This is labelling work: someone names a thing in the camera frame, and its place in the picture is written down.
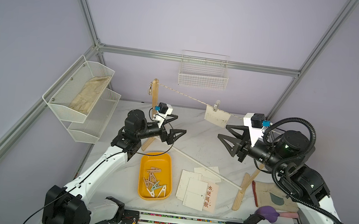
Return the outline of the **pink clothespin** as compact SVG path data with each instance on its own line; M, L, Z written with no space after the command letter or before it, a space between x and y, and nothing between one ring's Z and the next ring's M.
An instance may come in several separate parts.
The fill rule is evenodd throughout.
M150 183L156 183L157 182L157 178L156 178L154 173L149 173L148 182L150 182Z
M148 173L161 173L161 169L157 168L157 167L151 167L150 169L147 170Z

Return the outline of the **pink chinese text postcard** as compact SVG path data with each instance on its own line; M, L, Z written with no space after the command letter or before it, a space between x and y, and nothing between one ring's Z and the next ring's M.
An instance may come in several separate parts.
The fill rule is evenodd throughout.
M208 182L206 195L204 198L203 210L213 213L215 212L218 199L219 186L215 183Z

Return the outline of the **green clothespin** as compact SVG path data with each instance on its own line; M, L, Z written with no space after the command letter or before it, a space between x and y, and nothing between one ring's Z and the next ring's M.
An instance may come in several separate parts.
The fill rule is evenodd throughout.
M151 190L154 191L154 190L157 190L159 188L161 188L162 186L159 184L160 182L157 181L152 187L151 187Z

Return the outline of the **white clothespin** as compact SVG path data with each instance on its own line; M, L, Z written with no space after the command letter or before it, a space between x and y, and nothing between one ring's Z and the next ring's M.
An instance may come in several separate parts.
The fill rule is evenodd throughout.
M164 197L166 197L166 190L167 190L167 186L166 186L166 185L163 185L163 186L160 188L160 192L158 193L157 198L164 198Z
M155 197L155 192L153 190L154 185L155 185L154 183L145 182L146 191L150 195L151 198Z

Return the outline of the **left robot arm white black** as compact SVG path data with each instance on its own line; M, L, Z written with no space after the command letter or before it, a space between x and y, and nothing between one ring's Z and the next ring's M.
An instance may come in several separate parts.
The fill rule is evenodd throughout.
M55 185L48 190L45 204L39 209L42 223L90 224L120 218L121 203L114 198L107 198L107 204L102 204L96 211L89 210L88 204L98 187L139 153L143 139L157 136L171 147L185 135L184 129L165 128L165 125L177 119L177 115L158 113L148 122L142 110L134 109L128 112L124 126L102 157L63 187Z

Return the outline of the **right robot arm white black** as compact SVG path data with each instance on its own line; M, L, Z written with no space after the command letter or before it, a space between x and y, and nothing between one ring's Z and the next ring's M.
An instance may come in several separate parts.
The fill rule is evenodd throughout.
M241 126L226 128L228 134L218 138L229 154L240 162L250 157L265 166L273 183L296 203L308 224L344 224L323 177L306 164L317 140L310 122L291 117L272 123L263 114L248 113ZM254 213L243 224L272 223Z

